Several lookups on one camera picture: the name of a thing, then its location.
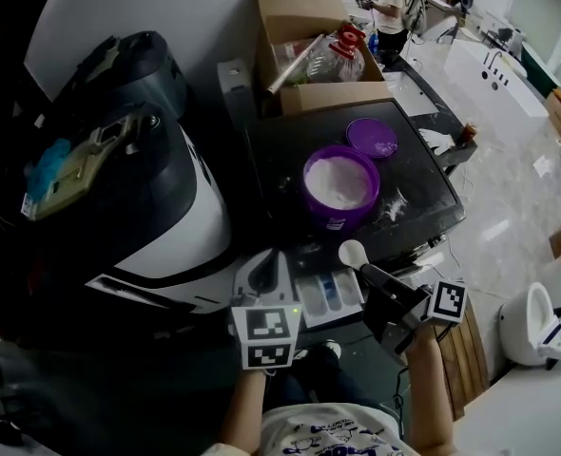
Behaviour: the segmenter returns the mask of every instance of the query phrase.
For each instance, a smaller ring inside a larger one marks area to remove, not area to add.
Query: purple bucket
[[[321,159],[331,159],[333,157],[342,157],[354,161],[359,164],[366,173],[368,191],[363,203],[356,208],[336,209],[326,206],[316,199],[306,186],[306,175],[314,163]],[[308,159],[303,167],[301,185],[308,208],[313,215],[315,223],[326,230],[345,233],[354,230],[376,203],[379,193],[379,173],[371,159],[357,152],[357,150],[344,145],[330,145],[323,147],[310,156],[310,159]]]

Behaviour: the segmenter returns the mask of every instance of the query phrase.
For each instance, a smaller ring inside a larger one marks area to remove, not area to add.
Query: white scoop
[[[369,259],[365,253],[365,247],[360,241],[356,241],[355,239],[346,240],[339,246],[339,260],[346,267],[352,267],[357,271],[359,271],[363,265],[369,263]]]

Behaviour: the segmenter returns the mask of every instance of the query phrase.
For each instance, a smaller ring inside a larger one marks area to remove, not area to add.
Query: purple lid
[[[397,135],[386,123],[373,118],[354,120],[346,128],[348,142],[374,159],[389,157],[397,150]]]

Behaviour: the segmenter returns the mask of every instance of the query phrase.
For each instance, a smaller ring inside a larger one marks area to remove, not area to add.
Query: right forearm
[[[412,398],[411,445],[421,454],[451,454],[452,408],[445,390],[441,350],[432,328],[407,352]]]

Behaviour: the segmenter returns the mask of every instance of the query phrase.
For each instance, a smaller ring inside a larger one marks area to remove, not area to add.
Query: bathtub
[[[445,71],[475,102],[503,141],[521,144],[548,123],[549,113],[501,56],[489,69],[496,52],[477,42],[455,40]]]

